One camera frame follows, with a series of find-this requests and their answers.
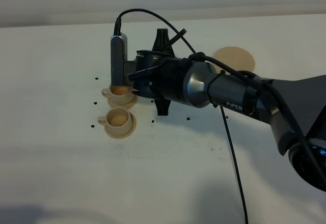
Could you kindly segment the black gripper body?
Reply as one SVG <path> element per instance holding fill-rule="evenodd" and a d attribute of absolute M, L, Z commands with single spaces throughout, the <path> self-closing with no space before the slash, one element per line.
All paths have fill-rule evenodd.
<path fill-rule="evenodd" d="M 139 50 L 135 71 L 127 77 L 141 97 L 184 102 L 183 82 L 193 63 L 188 58 L 179 59 L 167 53 Z"/>

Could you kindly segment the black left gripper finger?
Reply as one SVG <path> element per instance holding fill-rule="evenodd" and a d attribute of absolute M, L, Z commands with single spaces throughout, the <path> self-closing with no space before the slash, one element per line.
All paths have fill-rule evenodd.
<path fill-rule="evenodd" d="M 169 114 L 169 107 L 171 104 L 171 100 L 167 99 L 154 99 L 154 103 L 157 110 L 158 116 L 167 116 Z"/>

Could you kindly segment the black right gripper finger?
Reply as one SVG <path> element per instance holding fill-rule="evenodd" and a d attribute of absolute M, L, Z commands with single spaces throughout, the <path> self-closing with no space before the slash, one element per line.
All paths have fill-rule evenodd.
<path fill-rule="evenodd" d="M 157 29 L 152 51 L 161 52 L 160 49 L 168 43 L 169 40 L 168 29 Z"/>

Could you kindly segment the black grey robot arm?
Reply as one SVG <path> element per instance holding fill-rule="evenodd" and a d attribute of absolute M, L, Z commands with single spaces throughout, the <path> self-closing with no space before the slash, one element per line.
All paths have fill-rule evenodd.
<path fill-rule="evenodd" d="M 278 151 L 310 185 L 325 190 L 325 76 L 289 81 L 236 71 L 198 52 L 179 59 L 139 50 L 128 79 L 141 97 L 228 108 L 271 126 Z"/>

